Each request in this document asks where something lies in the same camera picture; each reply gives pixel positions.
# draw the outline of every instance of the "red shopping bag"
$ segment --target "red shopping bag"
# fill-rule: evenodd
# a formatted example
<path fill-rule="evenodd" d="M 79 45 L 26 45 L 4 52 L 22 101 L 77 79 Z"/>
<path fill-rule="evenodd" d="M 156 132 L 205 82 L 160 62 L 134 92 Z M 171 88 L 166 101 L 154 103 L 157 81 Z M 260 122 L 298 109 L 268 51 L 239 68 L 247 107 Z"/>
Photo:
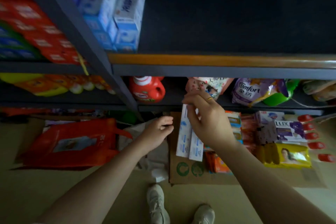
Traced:
<path fill-rule="evenodd" d="M 116 134 L 132 138 L 117 129 L 113 118 L 53 125 L 24 153 L 23 165 L 35 169 L 100 166 L 118 154 Z"/>

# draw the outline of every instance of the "white sneaker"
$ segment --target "white sneaker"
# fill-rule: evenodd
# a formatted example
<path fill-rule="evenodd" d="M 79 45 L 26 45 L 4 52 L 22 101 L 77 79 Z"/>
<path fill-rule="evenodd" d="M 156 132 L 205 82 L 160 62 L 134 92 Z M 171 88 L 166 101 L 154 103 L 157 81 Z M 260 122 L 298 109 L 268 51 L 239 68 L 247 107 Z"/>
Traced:
<path fill-rule="evenodd" d="M 151 224 L 170 224 L 168 212 L 164 208 L 165 196 L 160 185 L 155 184 L 147 191 Z"/>
<path fill-rule="evenodd" d="M 213 224 L 215 211 L 209 205 L 201 205 L 196 210 L 192 224 Z"/>

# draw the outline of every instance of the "red detergent bottle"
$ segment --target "red detergent bottle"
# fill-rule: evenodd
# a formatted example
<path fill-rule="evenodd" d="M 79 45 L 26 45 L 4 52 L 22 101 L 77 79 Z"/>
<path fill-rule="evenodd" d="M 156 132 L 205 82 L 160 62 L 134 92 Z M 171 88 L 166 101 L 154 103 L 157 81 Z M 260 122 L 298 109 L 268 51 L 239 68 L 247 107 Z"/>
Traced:
<path fill-rule="evenodd" d="M 129 90 L 138 101 L 143 103 L 160 102 L 166 90 L 161 83 L 163 77 L 134 76 L 129 78 Z"/>

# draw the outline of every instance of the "left hand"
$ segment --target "left hand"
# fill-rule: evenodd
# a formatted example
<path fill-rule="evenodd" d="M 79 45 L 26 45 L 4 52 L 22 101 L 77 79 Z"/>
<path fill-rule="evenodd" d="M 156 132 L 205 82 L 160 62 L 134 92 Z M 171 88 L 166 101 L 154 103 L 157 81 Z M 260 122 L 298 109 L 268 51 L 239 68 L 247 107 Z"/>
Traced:
<path fill-rule="evenodd" d="M 140 147 L 143 156 L 158 147 L 173 131 L 174 126 L 172 124 L 173 117 L 162 116 L 154 120 L 142 134 L 135 139 L 134 143 L 137 144 L 137 147 Z"/>

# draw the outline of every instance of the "floor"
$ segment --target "floor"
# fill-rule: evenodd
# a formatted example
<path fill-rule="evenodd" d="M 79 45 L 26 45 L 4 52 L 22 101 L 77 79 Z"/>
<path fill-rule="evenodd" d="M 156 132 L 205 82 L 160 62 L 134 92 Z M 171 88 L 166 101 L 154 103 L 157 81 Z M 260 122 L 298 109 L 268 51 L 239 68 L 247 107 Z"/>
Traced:
<path fill-rule="evenodd" d="M 0 124 L 0 223 L 34 222 L 53 201 L 95 170 L 9 171 L 24 127 L 24 124 Z M 329 125 L 328 133 L 336 135 L 336 128 Z M 333 150 L 335 142 L 328 144 Z M 336 220 L 336 164 L 324 163 L 320 165 L 320 169 L 329 189 L 297 190 Z M 149 223 L 145 195 L 152 182 L 148 173 L 133 171 L 104 223 Z M 190 223 L 201 203 L 212 206 L 216 213 L 216 223 L 261 223 L 239 186 L 171 186 L 167 181 L 162 182 L 161 186 L 165 192 L 165 207 L 170 214 L 171 223 Z"/>

